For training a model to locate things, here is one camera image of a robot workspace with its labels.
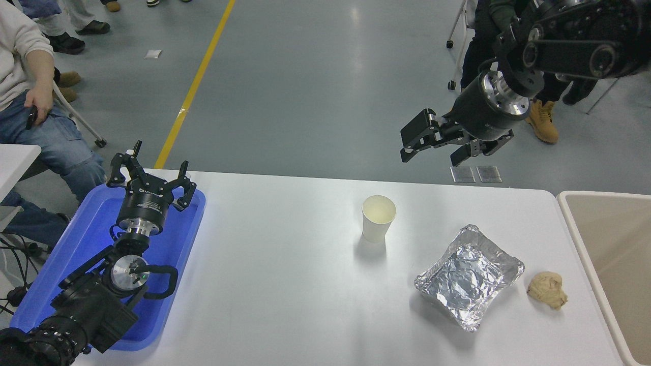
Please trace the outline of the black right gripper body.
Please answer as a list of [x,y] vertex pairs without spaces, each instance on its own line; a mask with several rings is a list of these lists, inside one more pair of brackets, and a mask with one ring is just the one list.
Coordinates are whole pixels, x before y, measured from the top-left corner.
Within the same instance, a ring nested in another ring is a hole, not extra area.
[[495,141],[515,125],[510,106],[498,90],[499,76],[478,76],[454,102],[450,120],[469,135],[482,141]]

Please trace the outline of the person's hand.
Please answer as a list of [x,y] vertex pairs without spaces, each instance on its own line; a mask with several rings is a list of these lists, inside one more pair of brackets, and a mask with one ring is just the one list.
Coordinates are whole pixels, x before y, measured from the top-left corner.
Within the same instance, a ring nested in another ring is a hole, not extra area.
[[37,83],[25,96],[24,107],[30,115],[36,111],[36,116],[28,117],[28,125],[35,127],[43,123],[53,107],[53,82]]

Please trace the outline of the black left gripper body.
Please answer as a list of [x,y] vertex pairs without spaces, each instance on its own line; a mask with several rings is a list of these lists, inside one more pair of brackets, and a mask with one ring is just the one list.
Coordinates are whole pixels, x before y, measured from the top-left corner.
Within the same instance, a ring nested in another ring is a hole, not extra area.
[[171,204],[171,190],[165,188],[167,181],[162,178],[141,178],[129,181],[116,224],[128,227],[130,220],[144,220],[156,228],[163,228]]

